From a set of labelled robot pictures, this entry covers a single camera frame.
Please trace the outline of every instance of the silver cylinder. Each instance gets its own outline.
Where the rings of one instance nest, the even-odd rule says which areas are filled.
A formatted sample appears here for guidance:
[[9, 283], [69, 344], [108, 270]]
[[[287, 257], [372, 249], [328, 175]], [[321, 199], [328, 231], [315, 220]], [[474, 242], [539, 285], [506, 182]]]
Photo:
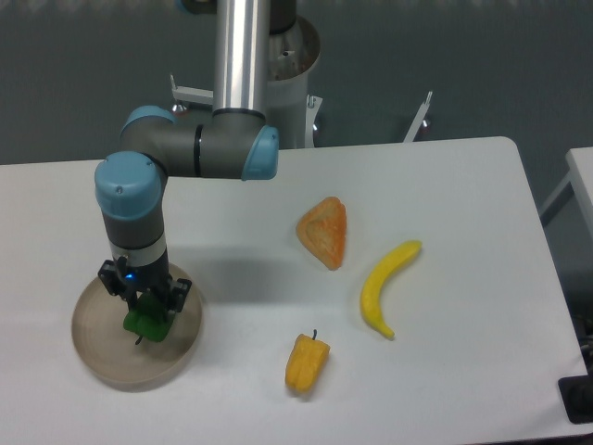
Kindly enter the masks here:
[[266, 112], [270, 0], [219, 0], [212, 109]]
[[308, 78], [321, 52], [319, 34], [308, 21], [270, 36], [266, 120], [280, 133], [280, 149], [305, 146]]

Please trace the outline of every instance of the bread slice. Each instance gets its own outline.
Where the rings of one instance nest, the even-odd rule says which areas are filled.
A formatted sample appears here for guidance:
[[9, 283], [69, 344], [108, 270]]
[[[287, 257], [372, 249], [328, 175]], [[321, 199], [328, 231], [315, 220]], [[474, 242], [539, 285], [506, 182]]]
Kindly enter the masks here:
[[330, 271], [338, 269], [346, 246], [346, 207], [327, 197], [300, 219], [296, 236]]

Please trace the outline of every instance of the toy banana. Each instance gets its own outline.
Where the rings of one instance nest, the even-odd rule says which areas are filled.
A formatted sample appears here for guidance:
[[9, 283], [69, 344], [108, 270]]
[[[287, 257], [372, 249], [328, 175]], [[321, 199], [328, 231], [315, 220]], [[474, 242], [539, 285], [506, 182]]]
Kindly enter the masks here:
[[402, 269], [418, 256], [422, 245], [423, 243], [420, 241], [411, 240], [391, 250], [372, 269], [360, 292], [360, 313], [362, 318], [370, 327], [390, 340], [395, 338], [395, 333], [383, 319], [381, 305], [379, 304], [381, 289], [389, 276]]

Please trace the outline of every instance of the toy pepper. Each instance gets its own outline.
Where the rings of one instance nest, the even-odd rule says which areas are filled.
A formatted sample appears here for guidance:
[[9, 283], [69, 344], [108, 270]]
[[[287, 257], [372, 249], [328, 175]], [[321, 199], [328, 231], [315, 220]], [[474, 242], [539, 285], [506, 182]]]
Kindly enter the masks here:
[[297, 392], [309, 391], [327, 362], [330, 347], [316, 340], [316, 336], [317, 329], [313, 330], [313, 338], [304, 334], [298, 336], [288, 359], [284, 381]]

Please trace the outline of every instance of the blue joint cap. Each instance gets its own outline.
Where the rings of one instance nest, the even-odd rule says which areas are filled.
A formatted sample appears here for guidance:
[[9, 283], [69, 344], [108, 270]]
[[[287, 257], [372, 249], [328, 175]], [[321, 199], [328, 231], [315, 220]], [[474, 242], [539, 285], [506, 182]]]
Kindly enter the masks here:
[[135, 151], [109, 155], [95, 170], [95, 196], [107, 216], [124, 221], [138, 220], [162, 197], [157, 166]]
[[177, 123], [177, 118], [175, 118], [175, 116], [173, 116], [170, 111], [167, 111], [161, 107], [157, 107], [156, 105], [144, 105], [143, 107], [138, 107], [132, 113], [130, 113], [128, 120], [123, 124], [123, 127], [121, 127], [120, 135], [123, 134], [128, 125], [142, 118], [164, 118], [171, 123]]
[[241, 179], [271, 179], [278, 172], [278, 130], [275, 127], [264, 125], [259, 131], [249, 154]]

